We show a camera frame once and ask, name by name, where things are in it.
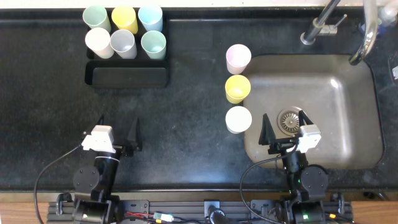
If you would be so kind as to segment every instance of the chrome faucet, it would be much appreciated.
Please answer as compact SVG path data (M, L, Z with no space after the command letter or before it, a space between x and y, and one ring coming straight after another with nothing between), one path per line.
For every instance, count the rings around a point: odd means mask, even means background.
M325 21L335 9L340 0L331 0L318 18L312 21L308 31L304 32L300 39L303 44L311 45L318 35L335 35L337 26L346 18L346 15L336 25L325 25ZM364 40L358 51L349 58L351 65L357 65L371 51L377 36L378 18L376 0L363 0L366 30Z

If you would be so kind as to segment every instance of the sink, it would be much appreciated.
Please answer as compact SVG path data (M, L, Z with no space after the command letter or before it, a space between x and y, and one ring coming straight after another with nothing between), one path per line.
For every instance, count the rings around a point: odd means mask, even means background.
M310 164L329 169L367 169L383 154L373 76L347 55L263 55L243 72L251 92L243 104L252 114L244 147L253 162L275 157L258 145L262 115L268 114L276 138L297 130L297 111L304 110L322 132L318 146L306 153ZM273 162L264 167L275 167Z

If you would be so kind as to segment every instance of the faucet base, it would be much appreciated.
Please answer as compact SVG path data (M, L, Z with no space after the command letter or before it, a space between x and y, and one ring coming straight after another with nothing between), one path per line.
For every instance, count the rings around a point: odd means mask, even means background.
M305 32L302 33L301 36L300 36L300 40L301 40L301 42L303 42L303 44L305 44L305 45L312 45L313 43L315 43L315 38L314 38L312 41L306 41L306 40L304 39L304 34L305 34Z

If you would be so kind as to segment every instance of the plastic cup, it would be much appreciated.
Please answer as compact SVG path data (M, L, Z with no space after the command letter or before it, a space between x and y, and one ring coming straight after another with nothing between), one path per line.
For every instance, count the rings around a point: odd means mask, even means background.
M111 47L111 36L104 28L94 28L86 34L86 45L101 58L112 57L114 50Z
M232 45L226 51L226 68L233 74L241 74L251 59L251 52L243 44Z
M90 6L86 8L83 12L83 20L92 29L100 27L111 32L108 13L103 6Z
M111 36L111 47L122 58L137 57L137 45L134 35L128 30L117 30Z
M141 45L151 59L164 59L166 56L166 37L159 31L146 32L141 38Z
M160 6L144 6L138 10L138 18L147 31L162 32L163 12Z
M112 11L112 21L119 29L126 29L133 34L138 32L138 23L135 10L130 6L119 6Z
M228 131L239 134L247 130L251 125L251 113L243 106L234 106L227 112L225 123Z
M250 93L251 85L243 75L233 75L225 83L226 99L230 103L240 103Z

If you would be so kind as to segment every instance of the drain strainer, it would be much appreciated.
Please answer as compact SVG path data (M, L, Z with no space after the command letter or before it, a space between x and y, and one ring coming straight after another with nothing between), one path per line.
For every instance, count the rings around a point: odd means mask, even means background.
M289 109L282 110L278 115L278 127L279 129L289 135L293 136L299 131L299 111L301 109L292 106Z

